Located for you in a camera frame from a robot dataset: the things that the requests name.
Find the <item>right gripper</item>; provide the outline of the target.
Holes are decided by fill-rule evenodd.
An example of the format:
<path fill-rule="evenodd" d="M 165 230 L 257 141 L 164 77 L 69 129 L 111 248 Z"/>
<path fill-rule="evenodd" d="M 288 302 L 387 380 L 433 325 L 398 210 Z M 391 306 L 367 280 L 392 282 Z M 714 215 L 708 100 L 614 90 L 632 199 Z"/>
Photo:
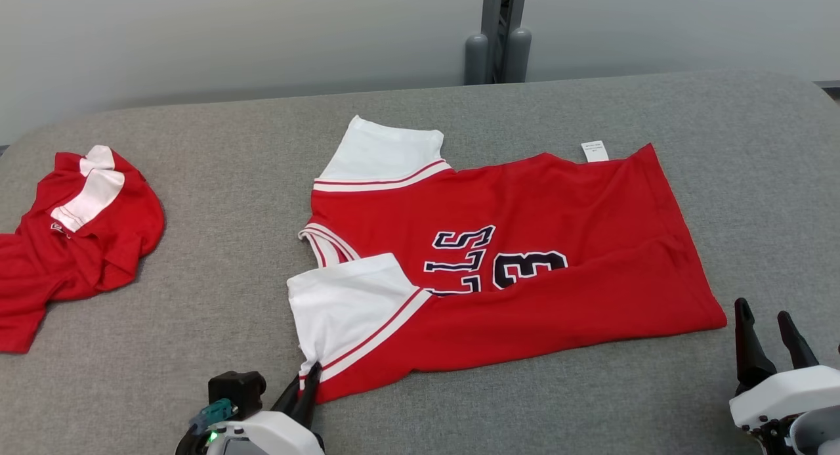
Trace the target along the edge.
<path fill-rule="evenodd" d="M 729 401 L 735 426 L 761 455 L 840 455 L 840 370 L 820 365 L 788 311 L 777 315 L 795 370 L 780 372 L 765 355 L 744 297 L 733 305 L 738 388 Z"/>

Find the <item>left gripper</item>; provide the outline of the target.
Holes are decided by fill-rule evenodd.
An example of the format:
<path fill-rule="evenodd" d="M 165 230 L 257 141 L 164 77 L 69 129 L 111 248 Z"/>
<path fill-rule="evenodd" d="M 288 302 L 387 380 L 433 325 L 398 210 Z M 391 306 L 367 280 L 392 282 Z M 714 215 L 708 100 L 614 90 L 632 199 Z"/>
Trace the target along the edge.
<path fill-rule="evenodd" d="M 322 371 L 316 362 L 303 380 L 302 391 L 300 376 L 294 374 L 272 411 L 260 411 L 245 420 L 222 420 L 198 436 L 189 429 L 175 455 L 326 455 L 320 439 L 310 431 Z"/>

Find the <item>red white basketball jersey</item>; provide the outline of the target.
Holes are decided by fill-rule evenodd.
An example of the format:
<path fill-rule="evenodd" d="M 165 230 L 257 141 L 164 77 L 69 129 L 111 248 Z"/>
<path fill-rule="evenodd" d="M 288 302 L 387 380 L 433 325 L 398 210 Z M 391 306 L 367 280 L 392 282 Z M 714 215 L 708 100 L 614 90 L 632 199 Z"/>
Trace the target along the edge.
<path fill-rule="evenodd" d="M 355 117 L 313 182 L 287 282 L 319 404 L 622 339 L 726 326 L 654 147 L 457 171 L 438 130 Z"/>

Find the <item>red basketball shorts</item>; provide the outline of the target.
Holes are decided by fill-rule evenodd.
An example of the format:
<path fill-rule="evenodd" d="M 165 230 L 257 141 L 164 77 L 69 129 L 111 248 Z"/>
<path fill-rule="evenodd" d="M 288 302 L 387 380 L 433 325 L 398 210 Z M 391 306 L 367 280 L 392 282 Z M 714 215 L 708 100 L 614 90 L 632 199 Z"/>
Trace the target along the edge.
<path fill-rule="evenodd" d="M 110 147 L 57 153 L 16 230 L 0 233 L 0 353 L 30 350 L 49 303 L 134 281 L 164 226 L 150 184 Z"/>

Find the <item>grey partition double post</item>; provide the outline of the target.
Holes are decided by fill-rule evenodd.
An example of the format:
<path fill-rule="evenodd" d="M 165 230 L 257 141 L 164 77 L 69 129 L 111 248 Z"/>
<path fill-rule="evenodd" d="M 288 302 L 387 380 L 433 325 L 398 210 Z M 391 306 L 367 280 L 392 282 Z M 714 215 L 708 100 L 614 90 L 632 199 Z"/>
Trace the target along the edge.
<path fill-rule="evenodd" d="M 465 86 L 525 82 L 531 31 L 522 25 L 525 0 L 483 0 L 480 33 L 465 42 Z"/>

